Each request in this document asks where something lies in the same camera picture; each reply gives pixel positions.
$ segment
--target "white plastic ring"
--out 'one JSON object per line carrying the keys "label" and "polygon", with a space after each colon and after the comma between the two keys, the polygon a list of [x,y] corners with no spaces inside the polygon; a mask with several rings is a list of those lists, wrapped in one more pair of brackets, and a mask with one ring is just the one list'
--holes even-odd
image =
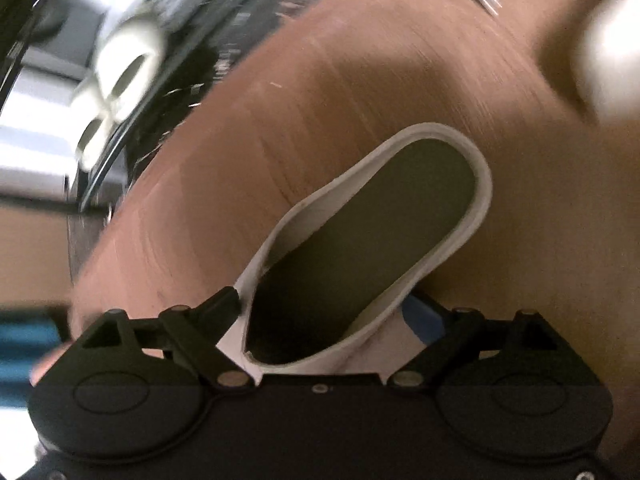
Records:
{"label": "white plastic ring", "polygon": [[113,132],[111,111],[102,97],[94,74],[80,83],[70,104],[67,139],[80,167],[88,171],[95,166]]}
{"label": "white plastic ring", "polygon": [[123,22],[98,48],[95,73],[117,123],[142,100],[164,60],[166,38],[146,12]]}

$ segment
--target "white silicone earpiece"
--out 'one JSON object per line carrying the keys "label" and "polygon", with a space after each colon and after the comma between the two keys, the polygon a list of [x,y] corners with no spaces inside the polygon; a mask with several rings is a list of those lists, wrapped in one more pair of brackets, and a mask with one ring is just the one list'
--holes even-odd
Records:
{"label": "white silicone earpiece", "polygon": [[76,152],[80,167],[95,166],[113,133],[113,117],[92,73],[82,81],[71,100],[69,131],[66,138]]}
{"label": "white silicone earpiece", "polygon": [[144,97],[165,51],[165,34],[151,12],[124,21],[98,48],[95,73],[117,123],[124,121]]}

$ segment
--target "metal screw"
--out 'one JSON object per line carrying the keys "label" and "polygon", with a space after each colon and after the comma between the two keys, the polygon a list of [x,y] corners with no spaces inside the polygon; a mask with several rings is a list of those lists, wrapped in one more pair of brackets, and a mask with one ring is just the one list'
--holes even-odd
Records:
{"label": "metal screw", "polygon": [[326,384],[314,384],[311,391],[315,394],[325,394],[329,391],[329,387]]}
{"label": "metal screw", "polygon": [[392,381],[401,388],[417,388],[424,382],[424,377],[420,372],[404,370],[394,374]]}
{"label": "metal screw", "polygon": [[247,386],[250,377],[240,370],[229,370],[228,372],[222,372],[218,376],[218,384],[225,388],[242,388]]}

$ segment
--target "blue fabric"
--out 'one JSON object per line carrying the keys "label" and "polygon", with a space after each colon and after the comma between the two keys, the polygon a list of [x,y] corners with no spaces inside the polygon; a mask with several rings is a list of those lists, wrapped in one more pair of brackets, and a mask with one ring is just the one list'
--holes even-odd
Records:
{"label": "blue fabric", "polygon": [[442,318],[411,294],[402,302],[402,317],[425,345],[430,345],[444,336]]}
{"label": "blue fabric", "polygon": [[31,368],[60,342],[55,323],[44,315],[3,320],[0,314],[0,407],[26,407]]}

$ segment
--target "chrome reflective surface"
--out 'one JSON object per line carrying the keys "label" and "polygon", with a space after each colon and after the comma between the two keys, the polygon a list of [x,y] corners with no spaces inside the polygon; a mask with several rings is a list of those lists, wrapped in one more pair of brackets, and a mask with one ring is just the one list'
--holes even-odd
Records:
{"label": "chrome reflective surface", "polygon": [[47,0],[0,0],[0,111]]}
{"label": "chrome reflective surface", "polygon": [[[225,1],[203,1],[187,25],[173,35],[173,49],[179,50],[181,38],[194,30],[210,27],[211,6],[220,8]],[[294,20],[318,1],[243,0],[220,20],[148,106],[146,120],[130,133],[127,153],[131,182],[142,174],[175,127],[200,105],[213,85],[222,81],[284,23]]]}

